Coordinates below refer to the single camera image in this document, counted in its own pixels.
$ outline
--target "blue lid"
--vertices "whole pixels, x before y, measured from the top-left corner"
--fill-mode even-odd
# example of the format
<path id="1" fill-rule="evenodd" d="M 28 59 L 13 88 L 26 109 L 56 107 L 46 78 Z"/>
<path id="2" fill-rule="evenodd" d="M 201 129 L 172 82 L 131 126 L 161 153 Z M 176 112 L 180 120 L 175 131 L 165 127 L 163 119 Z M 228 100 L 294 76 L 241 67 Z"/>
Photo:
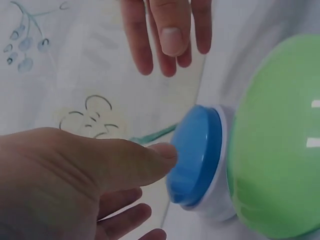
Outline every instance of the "blue lid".
<path id="1" fill-rule="evenodd" d="M 222 147 L 222 124 L 213 108 L 194 106 L 177 126 L 171 143 L 178 162 L 166 179 L 171 201 L 197 205 L 216 173 Z"/>

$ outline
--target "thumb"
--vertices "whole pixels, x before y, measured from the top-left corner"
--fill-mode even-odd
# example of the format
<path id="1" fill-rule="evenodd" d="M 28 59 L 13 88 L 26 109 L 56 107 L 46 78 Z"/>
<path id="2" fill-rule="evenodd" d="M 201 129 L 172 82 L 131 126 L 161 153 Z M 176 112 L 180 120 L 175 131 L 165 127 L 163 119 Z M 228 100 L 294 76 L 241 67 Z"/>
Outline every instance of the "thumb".
<path id="1" fill-rule="evenodd" d="M 167 143 L 146 148 L 123 139 L 65 134 L 68 143 L 60 144 L 63 155 L 93 180 L 101 193 L 150 185 L 162 179 L 177 161 L 175 147 Z"/>
<path id="2" fill-rule="evenodd" d="M 164 54 L 183 54 L 190 41 L 191 8 L 188 0 L 148 0 Z"/>

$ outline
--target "hand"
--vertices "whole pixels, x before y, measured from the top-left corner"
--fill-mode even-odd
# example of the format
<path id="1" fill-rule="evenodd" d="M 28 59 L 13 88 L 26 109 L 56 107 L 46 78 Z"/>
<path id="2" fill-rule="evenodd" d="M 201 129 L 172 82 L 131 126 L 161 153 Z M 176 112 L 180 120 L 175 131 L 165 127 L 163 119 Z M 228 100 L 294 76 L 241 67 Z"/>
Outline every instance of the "hand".
<path id="1" fill-rule="evenodd" d="M 162 73 L 172 77 L 176 61 L 188 67 L 191 56 L 191 11 L 197 48 L 207 54 L 212 40 L 212 0 L 145 0 L 147 15 Z M 133 60 L 143 75 L 153 70 L 153 56 L 147 32 L 144 0 L 120 0 L 124 29 Z"/>
<path id="2" fill-rule="evenodd" d="M 145 148 L 40 128 L 0 137 L 0 239 L 118 240 L 151 215 L 139 186 L 176 164 L 168 144 Z M 165 240 L 161 229 L 141 240 Z"/>

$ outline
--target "white sheet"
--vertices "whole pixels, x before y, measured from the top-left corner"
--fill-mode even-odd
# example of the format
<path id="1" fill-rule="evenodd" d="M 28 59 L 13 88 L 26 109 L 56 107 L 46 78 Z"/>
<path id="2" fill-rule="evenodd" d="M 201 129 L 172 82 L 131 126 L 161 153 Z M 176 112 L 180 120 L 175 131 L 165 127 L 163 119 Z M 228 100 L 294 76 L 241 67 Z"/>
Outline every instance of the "white sheet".
<path id="1" fill-rule="evenodd" d="M 179 68 L 173 78 L 162 76 L 154 58 L 154 72 L 142 76 L 132 61 L 115 0 L 17 2 L 31 15 L 56 11 L 35 17 L 41 33 L 31 21 L 28 37 L 33 37 L 33 44 L 26 57 L 32 58 L 33 66 L 23 73 L 18 66 L 25 56 L 18 46 L 27 36 L 26 28 L 18 40 L 10 40 L 20 26 L 22 12 L 10 0 L 0 2 L 0 50 L 13 45 L 12 51 L 0 52 L 1 135 L 61 124 L 66 131 L 94 137 L 109 124 L 119 129 L 108 127 L 103 138 L 142 137 L 177 123 L 195 103 L 205 57 L 194 47 L 192 66 Z M 68 9 L 59 10 L 61 5 Z M 28 26 L 27 14 L 23 25 Z M 50 47 L 43 53 L 38 42 L 45 38 Z M 13 52 L 18 58 L 8 65 Z M 94 97 L 86 102 L 89 96 Z M 159 141 L 169 139 L 168 135 Z M 169 202 L 164 180 L 145 187 L 140 202 L 150 204 L 153 215 L 124 240 L 138 239 L 161 227 Z"/>

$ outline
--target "green plastic container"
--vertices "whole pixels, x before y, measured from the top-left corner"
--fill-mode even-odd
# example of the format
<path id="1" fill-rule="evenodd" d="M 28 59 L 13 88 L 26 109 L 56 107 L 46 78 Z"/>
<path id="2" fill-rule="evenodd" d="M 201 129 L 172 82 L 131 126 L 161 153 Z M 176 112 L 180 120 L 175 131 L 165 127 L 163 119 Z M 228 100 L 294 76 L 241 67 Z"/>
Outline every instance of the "green plastic container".
<path id="1" fill-rule="evenodd" d="M 239 219 L 268 238 L 320 228 L 320 36 L 276 47 L 236 113 L 227 155 Z"/>

